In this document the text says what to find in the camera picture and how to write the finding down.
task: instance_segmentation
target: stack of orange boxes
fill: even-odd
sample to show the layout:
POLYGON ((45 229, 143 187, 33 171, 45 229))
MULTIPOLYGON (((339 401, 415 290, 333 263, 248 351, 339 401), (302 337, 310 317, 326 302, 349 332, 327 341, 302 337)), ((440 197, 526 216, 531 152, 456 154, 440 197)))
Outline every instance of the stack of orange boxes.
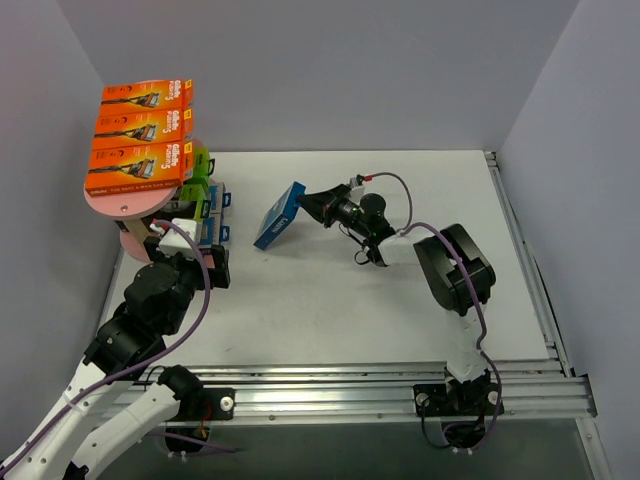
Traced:
POLYGON ((193 174, 193 81, 105 87, 85 190, 91 196, 179 187, 193 174))

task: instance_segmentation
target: gray wall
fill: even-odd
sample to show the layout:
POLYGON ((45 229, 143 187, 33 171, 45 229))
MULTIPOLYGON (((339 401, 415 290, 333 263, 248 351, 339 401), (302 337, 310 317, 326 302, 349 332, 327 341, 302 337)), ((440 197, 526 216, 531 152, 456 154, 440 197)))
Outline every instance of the gray wall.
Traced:
POLYGON ((195 79, 216 150, 499 147, 577 0, 59 0, 105 83, 195 79))
POLYGON ((55 2, 0 15, 0 458, 62 392, 94 331, 114 225, 82 194, 102 82, 55 2))
POLYGON ((639 18, 582 0, 500 155, 616 478, 640 471, 639 18))

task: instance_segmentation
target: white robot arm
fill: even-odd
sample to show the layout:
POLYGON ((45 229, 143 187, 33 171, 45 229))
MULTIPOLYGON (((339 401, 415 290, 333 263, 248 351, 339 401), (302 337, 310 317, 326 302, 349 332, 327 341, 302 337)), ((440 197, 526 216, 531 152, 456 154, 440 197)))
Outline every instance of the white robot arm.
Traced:
POLYGON ((166 368, 157 384, 94 430, 106 410, 139 379, 146 366, 177 348, 197 328, 200 320, 172 347, 165 347, 163 335, 178 332, 195 291, 205 290, 201 319, 209 290, 229 286, 228 252, 224 247, 212 247, 214 266, 207 268, 194 242, 196 222, 174 222, 157 222, 176 233, 145 240, 154 263, 138 271, 124 292, 125 301, 100 327, 72 381, 37 433, 2 462, 0 479, 97 478, 158 424, 178 412, 206 408, 198 378, 177 365, 166 368))
MULTIPOLYGON (((432 235, 424 230, 414 230, 407 235, 393 235, 380 243, 378 249, 385 265, 421 265, 416 254, 420 245, 432 235)), ((447 371, 460 383, 474 380, 487 370, 487 361, 477 348, 477 339, 482 334, 478 314, 470 308, 461 315, 455 309, 447 309, 447 371)))
MULTIPOLYGON (((167 369, 167 372, 163 373, 163 376, 181 375, 183 379, 197 382, 196 388, 188 392, 189 395, 197 396, 198 386, 199 390, 202 390, 198 379, 184 367, 172 367, 167 369)), ((71 405, 71 399, 80 393, 80 389, 88 388, 103 378, 104 373, 95 365, 81 364, 69 387, 36 431, 40 431, 66 405, 71 405)), ((7 480, 98 478, 98 475, 111 462, 150 430, 175 417, 181 406, 181 401, 176 397, 185 398, 184 392, 172 390, 170 381, 169 384, 154 383, 129 407, 93 430, 107 409, 120 394, 128 390, 132 383, 132 381, 116 381, 105 385, 85 397, 79 405, 71 406, 71 410, 4 478, 7 480)), ((10 464, 18 453, 7 458, 4 464, 10 464)))

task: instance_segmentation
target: wire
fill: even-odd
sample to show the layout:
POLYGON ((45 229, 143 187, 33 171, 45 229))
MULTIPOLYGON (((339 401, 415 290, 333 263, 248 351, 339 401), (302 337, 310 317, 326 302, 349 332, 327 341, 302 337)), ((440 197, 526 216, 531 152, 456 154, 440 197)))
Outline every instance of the wire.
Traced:
MULTIPOLYGON (((144 370, 152 363, 155 363, 161 358, 164 358, 165 356, 169 355, 176 348, 178 348, 180 345, 186 342, 191 335, 193 335, 193 332, 195 332, 198 329, 198 327, 202 323, 202 320, 204 319, 205 314, 207 313, 207 309, 209 308, 209 300, 211 298, 211 282, 209 280, 209 271, 207 269, 207 264, 205 263, 204 257, 202 256, 202 253, 198 249, 198 246, 189 237, 189 235, 177 225, 171 222, 168 222, 166 220, 156 220, 154 223, 159 227, 164 226, 164 227, 171 228, 172 230, 175 230, 175 232, 178 235, 180 235, 193 250, 193 253, 196 256, 196 259, 200 264, 200 268, 202 269, 202 277, 204 280, 204 300, 202 302, 202 308, 200 309, 200 313, 196 317, 195 322, 193 322, 193 325, 191 325, 191 327, 185 332, 185 334, 182 337, 180 337, 173 345, 168 347, 166 350, 163 350, 162 352, 154 355, 151 358, 148 358, 147 360, 143 360, 142 362, 136 365, 127 367, 124 370, 121 370, 120 372, 114 373, 113 375, 109 375, 103 378, 102 380, 94 383, 93 385, 90 385, 85 390, 81 391, 71 399, 71 401, 69 402, 71 405, 76 405, 84 397, 95 392, 100 387, 108 385, 116 380, 120 380, 121 378, 131 375, 132 373, 135 373, 139 370, 144 370)), ((51 430, 55 424, 57 424, 60 420, 62 420, 62 418, 67 414, 67 412, 71 410, 71 405, 67 404, 64 407, 62 407, 60 411, 56 413, 51 418, 51 420, 49 420, 47 424, 40 429, 40 431, 29 441, 29 443, 25 445, 22 451, 18 455, 16 455, 16 457, 13 460, 11 460, 11 462, 9 462, 7 465, 5 465, 3 468, 0 469, 0 478, 3 478, 4 476, 6 476, 11 471, 11 469, 15 467, 27 455, 27 453, 29 453, 31 449, 38 444, 40 440, 42 440, 42 438, 47 434, 47 432, 49 432, 49 430, 51 430)))
POLYGON ((450 447, 466 448, 466 442, 472 435, 482 438, 485 434, 484 414, 478 416, 473 422, 450 423, 442 429, 442 436, 450 447))
POLYGON ((356 262, 358 265, 362 266, 362 265, 366 265, 367 263, 371 263, 371 260, 369 260, 368 258, 364 261, 364 262, 359 262, 358 261, 358 254, 359 253, 364 253, 364 250, 358 250, 356 252, 356 254, 353 256, 353 261, 356 262))
POLYGON ((427 443, 431 447, 435 448, 436 450, 446 450, 448 448, 451 448, 452 445, 436 445, 429 439, 429 436, 427 435, 427 429, 425 427, 424 419, 425 419, 425 410, 426 410, 425 407, 428 401, 429 401, 429 398, 425 398, 422 401, 422 404, 420 405, 420 428, 422 429, 422 436, 427 441, 427 443))
POLYGON ((407 200, 409 200, 409 218, 407 219, 407 223, 405 224, 405 226, 400 228, 398 231, 400 232, 408 229, 409 225, 411 225, 411 222, 413 221, 413 198, 411 197, 411 192, 409 191, 409 187, 407 186, 406 182, 400 175, 393 172, 378 172, 372 175, 365 175, 364 181, 369 182, 376 177, 393 177, 402 184, 402 188, 404 188, 404 191, 407 192, 407 200))
POLYGON ((169 432, 158 432, 151 431, 147 433, 147 437, 165 437, 165 438, 173 438, 174 440, 181 440, 183 442, 193 443, 195 445, 200 445, 201 447, 207 447, 219 452, 224 453, 236 453, 238 450, 231 447, 224 447, 222 445, 216 445, 214 443, 204 442, 202 440, 198 440, 196 438, 187 437, 185 435, 178 435, 177 433, 169 433, 169 432))
POLYGON ((202 417, 202 420, 200 420, 200 425, 198 425, 198 430, 200 431, 200 435, 202 435, 202 438, 205 438, 207 436, 207 432, 204 429, 204 422, 210 420, 211 417, 213 417, 213 408, 211 407, 211 402, 207 400, 205 404, 207 406, 207 414, 202 417))
MULTIPOLYGON (((167 445, 165 442, 162 442, 163 437, 161 436, 155 436, 155 447, 156 450, 158 450, 160 453, 162 453, 165 456, 173 456, 174 453, 182 453, 182 452, 173 452, 171 450, 169 450, 167 448, 167 445)), ((199 452, 184 452, 182 453, 182 455, 180 455, 181 458, 182 456, 186 457, 186 458, 194 458, 194 457, 206 457, 209 455, 220 455, 220 454, 225 454, 226 452, 221 452, 219 450, 215 450, 213 448, 205 448, 203 450, 200 450, 199 452)))
POLYGON ((453 258, 453 260, 455 260, 456 264, 458 265, 458 268, 460 269, 460 273, 462 274, 462 278, 464 279, 464 283, 467 286, 467 288, 469 289, 469 293, 471 295, 471 300, 473 301, 473 306, 476 309, 476 313, 478 315, 478 321, 480 322, 481 333, 478 336, 478 340, 476 341, 476 349, 478 350, 478 352, 480 353, 482 358, 484 358, 486 360, 487 364, 489 365, 489 367, 493 371, 493 374, 495 375, 495 378, 496 378, 497 393, 498 393, 498 398, 497 398, 497 401, 496 401, 496 408, 494 408, 494 410, 493 410, 493 416, 491 417, 491 423, 486 428, 484 436, 478 441, 478 443, 476 443, 473 447, 470 448, 470 450, 472 450, 472 451, 473 450, 477 450, 482 445, 484 445, 486 443, 487 438, 489 438, 489 436, 493 432, 493 430, 494 430, 494 428, 496 426, 496 423, 498 421, 498 413, 500 411, 500 404, 502 402, 502 378, 500 377, 500 372, 498 372, 498 367, 496 367, 496 364, 493 362, 493 360, 491 360, 491 358, 489 358, 489 355, 487 355, 487 353, 482 349, 482 341, 487 336, 487 322, 486 322, 486 320, 484 318, 484 313, 482 312, 482 307, 480 306, 480 300, 478 299, 478 293, 476 292, 476 289, 473 286, 473 282, 471 281, 471 277, 469 276, 469 272, 467 271, 467 268, 464 266, 464 263, 463 263, 462 259, 460 258, 460 255, 458 255, 458 252, 456 252, 455 248, 453 248, 453 245, 451 245, 451 242, 449 242, 449 240, 447 240, 447 238, 442 233, 440 233, 440 231, 438 229, 436 229, 435 227, 433 227, 433 226, 431 226, 431 225, 429 225, 428 223, 425 223, 425 222, 416 222, 416 223, 410 225, 405 230, 403 230, 402 233, 400 233, 400 236, 405 236, 409 232, 411 232, 413 229, 418 228, 418 227, 425 228, 428 231, 430 231, 431 233, 433 233, 436 236, 436 238, 438 240, 440 240, 440 243, 442 243, 444 245, 444 247, 447 249, 447 251, 451 255, 451 258, 453 258))
POLYGON ((360 245, 361 248, 364 247, 364 244, 360 240, 358 240, 358 237, 356 237, 353 233, 351 233, 351 230, 349 230, 348 227, 345 227, 344 225, 339 223, 338 224, 338 229, 342 232, 343 235, 345 235, 346 237, 349 237, 351 240, 353 240, 358 245, 360 245))
POLYGON ((167 367, 165 367, 164 365, 156 365, 155 367, 153 367, 151 370, 149 370, 149 373, 147 373, 147 379, 144 381, 144 390, 143 391, 147 391, 147 385, 149 385, 149 378, 151 378, 151 374, 156 371, 158 368, 162 368, 163 371, 167 369, 167 367))

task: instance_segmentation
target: white tabletop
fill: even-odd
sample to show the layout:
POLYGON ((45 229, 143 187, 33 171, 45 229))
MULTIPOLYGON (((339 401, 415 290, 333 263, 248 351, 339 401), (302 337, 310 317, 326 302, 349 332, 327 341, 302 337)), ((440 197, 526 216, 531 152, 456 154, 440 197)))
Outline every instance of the white tabletop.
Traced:
MULTIPOLYGON (((495 360, 548 358, 500 204, 480 151, 215 153, 215 177, 233 194, 231 287, 214 290, 196 334, 163 359, 171 365, 309 365, 446 360, 445 317, 419 266, 358 266, 358 246, 335 225, 324 229, 300 210, 266 252, 253 247, 266 211, 294 181, 307 193, 356 174, 392 171, 408 183, 414 221, 462 224, 493 265, 485 348, 495 360)), ((399 183, 376 178, 368 192, 387 200, 387 218, 404 225, 399 183)), ((109 315, 142 264, 124 256, 109 315)), ((195 319, 194 298, 180 334, 195 319)), ((167 338, 167 344, 178 335, 167 338)))

